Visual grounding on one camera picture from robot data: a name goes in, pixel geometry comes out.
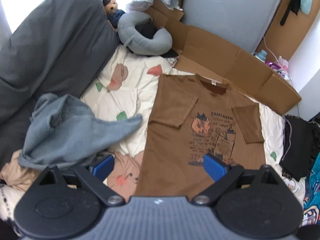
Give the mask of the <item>purple white detergent bag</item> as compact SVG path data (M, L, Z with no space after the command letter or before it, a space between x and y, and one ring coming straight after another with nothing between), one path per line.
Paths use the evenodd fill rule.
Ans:
M272 70L274 70L277 74L279 74L283 79L285 79L285 80L289 80L290 79L289 74L287 73L287 71L283 67L277 65L277 63L274 63L274 62L271 62L271 61L267 61L266 65L268 67L270 67Z

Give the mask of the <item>dark grey pillow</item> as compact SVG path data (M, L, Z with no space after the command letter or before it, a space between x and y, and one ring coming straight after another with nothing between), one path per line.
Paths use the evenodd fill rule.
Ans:
M102 0L44 0L1 48L1 164L46 93L80 97L119 45Z

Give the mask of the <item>small teddy bear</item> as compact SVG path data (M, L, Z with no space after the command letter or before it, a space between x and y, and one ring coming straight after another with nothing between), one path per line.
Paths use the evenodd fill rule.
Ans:
M116 0L103 0L103 6L105 8L107 20L111 23L114 29L118 28L118 22L125 12L118 9Z

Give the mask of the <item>black folded garment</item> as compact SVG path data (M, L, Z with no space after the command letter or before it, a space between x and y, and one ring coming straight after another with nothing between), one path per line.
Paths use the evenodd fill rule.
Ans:
M297 116L284 118L283 156L280 166L285 174L299 181L311 172L319 154L319 126Z

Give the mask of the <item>floral folded cloth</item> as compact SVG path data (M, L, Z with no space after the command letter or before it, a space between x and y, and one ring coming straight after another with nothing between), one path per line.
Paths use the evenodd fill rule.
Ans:
M165 58L167 61L168 61L168 63L172 66L172 68L174 68L175 67L175 65L176 65L176 63L178 62L178 58L179 58L179 56L177 56L177 57L167 57L167 58Z

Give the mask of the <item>grey neck pillow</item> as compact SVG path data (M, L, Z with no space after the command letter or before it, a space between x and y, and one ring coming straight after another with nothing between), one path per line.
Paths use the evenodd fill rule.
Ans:
M122 44L137 55L161 56L172 48L172 36L167 29L157 28L151 16L141 11L120 17L118 36Z

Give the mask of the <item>white fluffy spotted fabric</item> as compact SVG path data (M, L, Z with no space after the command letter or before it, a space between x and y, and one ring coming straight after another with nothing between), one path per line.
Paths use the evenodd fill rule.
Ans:
M18 233L14 222L14 209L21 197L18 190L1 184L1 220L11 228L14 233Z

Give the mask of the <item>detergent bottle blue cap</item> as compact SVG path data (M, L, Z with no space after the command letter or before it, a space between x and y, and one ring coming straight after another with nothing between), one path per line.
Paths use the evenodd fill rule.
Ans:
M260 60L261 62L265 63L266 58L267 58L267 52L265 50L261 50L258 53L255 53L254 56Z

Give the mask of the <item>upright cardboard panel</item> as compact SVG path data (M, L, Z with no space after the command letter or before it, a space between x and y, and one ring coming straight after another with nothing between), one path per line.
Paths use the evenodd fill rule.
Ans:
M299 12L297 15L289 12L286 22L280 25L280 20L291 0L281 0L257 51L270 49L276 56L289 60L309 31L319 12L319 0L313 0L309 14Z

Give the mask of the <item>pink item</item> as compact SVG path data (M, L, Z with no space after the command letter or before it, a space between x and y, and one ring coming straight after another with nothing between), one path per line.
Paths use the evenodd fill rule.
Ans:
M278 63L280 64L281 68L287 69L289 67L289 62L281 56L278 57Z

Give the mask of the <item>teal patterned garment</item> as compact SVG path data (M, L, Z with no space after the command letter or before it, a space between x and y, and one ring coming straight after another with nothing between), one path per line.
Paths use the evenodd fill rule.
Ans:
M306 193L302 226L319 224L320 204L320 156L318 155L310 175L306 180Z

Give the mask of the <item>cream bear print bedsheet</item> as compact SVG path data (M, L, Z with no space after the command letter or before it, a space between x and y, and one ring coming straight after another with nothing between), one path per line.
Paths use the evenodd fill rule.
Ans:
M105 121L126 120L136 114L143 117L141 126L135 133L115 143L108 150L115 157L116 170L104 183L126 199L136 189L146 143L148 119L161 74L192 75L172 68L168 61L160 56L136 56L119 46L101 74L81 97L81 101L91 108L95 117ZM262 103L259 103L259 111L264 138L263 159L278 172L302 204L305 179L296 182L281 175L282 168L279 162L284 151L284 119Z

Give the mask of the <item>brown printed t-shirt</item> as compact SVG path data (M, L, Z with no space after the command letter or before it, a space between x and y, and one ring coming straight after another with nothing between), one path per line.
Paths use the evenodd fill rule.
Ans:
M259 105L199 75L161 75L135 194L195 197L213 184L207 154L247 169L263 165Z

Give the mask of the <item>beige cloth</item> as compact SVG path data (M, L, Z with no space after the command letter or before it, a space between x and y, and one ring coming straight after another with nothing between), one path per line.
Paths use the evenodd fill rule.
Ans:
M39 177L42 171L21 166L18 158L22 149L16 150L11 157L11 161L6 163L1 169L1 179L14 189L27 191L33 182Z

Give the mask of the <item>blue denim garment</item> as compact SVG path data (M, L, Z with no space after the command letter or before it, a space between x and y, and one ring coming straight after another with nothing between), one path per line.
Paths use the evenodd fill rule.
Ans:
M139 129L142 120L137 114L126 120L104 121L70 94L43 94L31 115L18 163L36 170L89 163L97 153Z

